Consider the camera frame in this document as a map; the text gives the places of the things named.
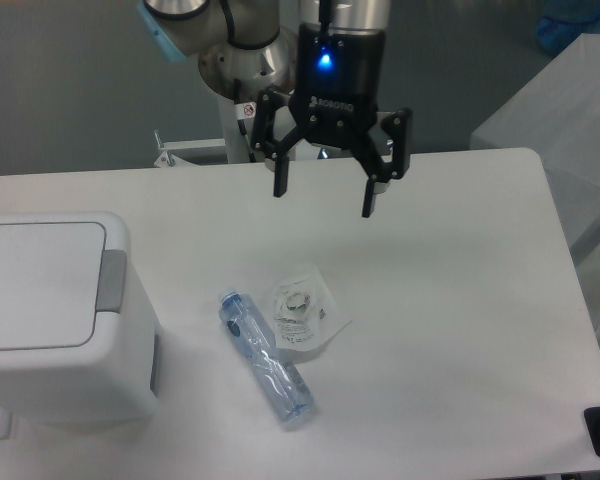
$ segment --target plastic water bottle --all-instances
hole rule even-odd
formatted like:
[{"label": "plastic water bottle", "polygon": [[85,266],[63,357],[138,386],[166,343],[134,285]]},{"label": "plastic water bottle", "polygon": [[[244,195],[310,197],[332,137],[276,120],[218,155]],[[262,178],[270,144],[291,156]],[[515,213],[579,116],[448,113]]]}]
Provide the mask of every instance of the plastic water bottle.
[{"label": "plastic water bottle", "polygon": [[556,56],[581,33],[600,33],[600,0],[546,0],[536,39]]},{"label": "plastic water bottle", "polygon": [[304,419],[313,396],[293,363],[275,348],[275,337],[248,295],[227,290],[218,297],[218,315],[229,329],[236,348],[249,360],[251,370],[280,420]]}]

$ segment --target white table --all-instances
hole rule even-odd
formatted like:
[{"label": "white table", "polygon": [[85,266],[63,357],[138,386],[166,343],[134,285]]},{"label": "white table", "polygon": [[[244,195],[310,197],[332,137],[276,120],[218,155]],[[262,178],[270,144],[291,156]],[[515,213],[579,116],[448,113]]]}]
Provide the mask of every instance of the white table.
[{"label": "white table", "polygon": [[[0,177],[0,213],[110,210],[165,327],[149,420],[17,419],[0,479],[477,479],[600,469],[582,412],[600,354],[538,157],[415,156],[360,217],[353,160]],[[319,412],[283,431],[216,295],[321,268],[353,323],[299,370]]]}]

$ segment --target white box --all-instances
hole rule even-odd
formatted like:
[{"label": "white box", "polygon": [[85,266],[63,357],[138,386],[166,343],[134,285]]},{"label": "white box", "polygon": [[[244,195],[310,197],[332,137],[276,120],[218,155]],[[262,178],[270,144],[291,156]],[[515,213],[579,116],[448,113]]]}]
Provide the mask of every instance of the white box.
[{"label": "white box", "polygon": [[151,414],[158,319],[110,213],[0,215],[0,406],[44,422]]}]

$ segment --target crumpled plastic wrapper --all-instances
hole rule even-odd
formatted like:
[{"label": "crumpled plastic wrapper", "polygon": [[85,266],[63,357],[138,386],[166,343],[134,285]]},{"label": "crumpled plastic wrapper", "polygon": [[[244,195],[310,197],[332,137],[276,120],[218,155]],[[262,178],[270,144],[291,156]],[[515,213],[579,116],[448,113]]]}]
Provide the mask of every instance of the crumpled plastic wrapper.
[{"label": "crumpled plastic wrapper", "polygon": [[314,350],[351,321],[314,264],[294,267],[293,274],[273,290],[272,327],[277,348]]}]

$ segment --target bottle cap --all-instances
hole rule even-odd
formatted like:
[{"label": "bottle cap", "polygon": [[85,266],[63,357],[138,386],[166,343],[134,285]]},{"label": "bottle cap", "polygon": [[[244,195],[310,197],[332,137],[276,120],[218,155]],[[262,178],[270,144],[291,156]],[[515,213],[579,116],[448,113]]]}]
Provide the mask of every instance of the bottle cap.
[{"label": "bottle cap", "polygon": [[236,292],[235,288],[227,288],[226,290],[220,292],[220,295],[218,295],[218,300],[220,301],[220,304],[223,304],[234,296],[240,298],[240,295],[238,295],[238,292]]}]

